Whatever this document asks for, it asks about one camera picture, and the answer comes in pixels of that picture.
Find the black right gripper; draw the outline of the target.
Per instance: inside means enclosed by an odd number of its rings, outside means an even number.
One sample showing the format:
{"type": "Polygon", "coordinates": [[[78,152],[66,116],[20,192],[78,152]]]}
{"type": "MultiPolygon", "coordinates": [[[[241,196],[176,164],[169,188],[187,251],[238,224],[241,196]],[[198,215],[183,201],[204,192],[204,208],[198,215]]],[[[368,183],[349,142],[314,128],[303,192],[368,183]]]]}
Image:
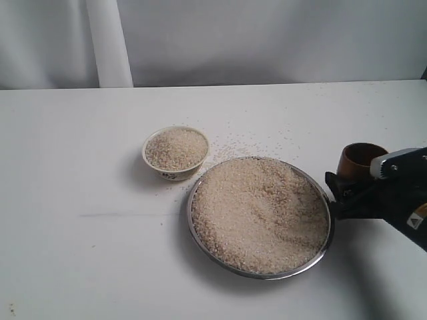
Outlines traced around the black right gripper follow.
{"type": "Polygon", "coordinates": [[[407,148],[373,158],[375,179],[351,181],[327,171],[325,182],[334,196],[332,217],[383,219],[426,250],[426,148],[407,148]]]}

